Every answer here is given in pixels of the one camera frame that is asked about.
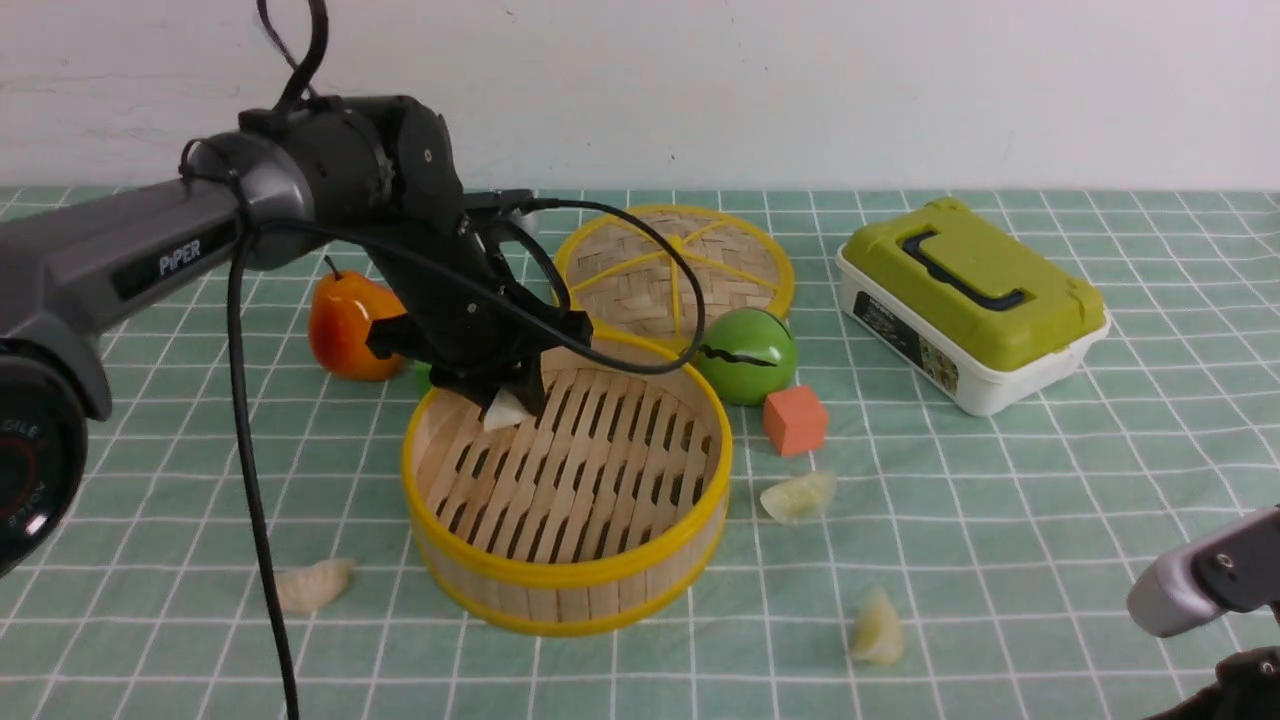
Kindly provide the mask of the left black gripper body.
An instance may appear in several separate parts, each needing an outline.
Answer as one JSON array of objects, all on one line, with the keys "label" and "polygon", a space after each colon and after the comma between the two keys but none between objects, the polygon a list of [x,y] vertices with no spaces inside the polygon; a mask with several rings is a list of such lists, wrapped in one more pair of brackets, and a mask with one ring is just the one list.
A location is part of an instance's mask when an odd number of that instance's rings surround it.
[{"label": "left black gripper body", "polygon": [[563,307],[568,291],[552,282],[557,304],[541,301],[511,270],[504,243],[532,247],[525,227],[530,190],[466,193],[466,227],[439,231],[401,217],[365,229],[381,246],[367,254],[399,299],[407,319],[374,331],[375,348],[425,361],[434,372],[497,373],[522,357],[590,345],[588,314]]}]

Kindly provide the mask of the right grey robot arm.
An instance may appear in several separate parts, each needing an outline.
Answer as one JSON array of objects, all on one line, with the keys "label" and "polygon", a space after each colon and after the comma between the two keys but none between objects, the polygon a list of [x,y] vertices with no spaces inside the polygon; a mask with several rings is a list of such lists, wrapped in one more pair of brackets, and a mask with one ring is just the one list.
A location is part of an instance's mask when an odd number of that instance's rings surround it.
[{"label": "right grey robot arm", "polygon": [[[1126,597],[1130,619],[1146,633],[1171,638],[1225,614],[1279,611],[1279,510],[1263,507],[1216,532],[1160,555]],[[1233,653],[1215,680],[1160,719],[1276,719],[1279,648]]]}]

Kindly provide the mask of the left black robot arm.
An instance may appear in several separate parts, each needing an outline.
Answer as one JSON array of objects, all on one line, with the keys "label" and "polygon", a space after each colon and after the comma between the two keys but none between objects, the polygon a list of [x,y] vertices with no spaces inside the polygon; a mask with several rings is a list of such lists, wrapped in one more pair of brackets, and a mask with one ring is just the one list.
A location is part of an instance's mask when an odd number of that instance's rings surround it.
[{"label": "left black robot arm", "polygon": [[113,411],[101,336],[228,263],[274,270],[330,240],[369,251],[401,310],[358,341],[429,363],[486,407],[499,392],[531,414],[541,355],[589,345],[582,311],[525,290],[500,246],[529,191],[468,193],[444,118],[407,96],[325,97],[250,110],[198,142],[168,182],[3,224],[3,570],[52,533],[84,477],[87,424]]}]

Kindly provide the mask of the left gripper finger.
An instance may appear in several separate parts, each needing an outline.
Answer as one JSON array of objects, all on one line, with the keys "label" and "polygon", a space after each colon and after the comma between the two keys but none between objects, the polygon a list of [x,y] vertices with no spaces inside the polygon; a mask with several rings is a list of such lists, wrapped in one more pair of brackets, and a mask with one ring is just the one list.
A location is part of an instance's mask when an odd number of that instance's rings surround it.
[{"label": "left gripper finger", "polygon": [[431,384],[466,398],[475,406],[486,411],[500,392],[500,375],[497,373],[470,373],[434,372]]},{"label": "left gripper finger", "polygon": [[547,391],[543,384],[540,354],[522,357],[506,370],[506,392],[531,416],[540,416],[544,413]]}]

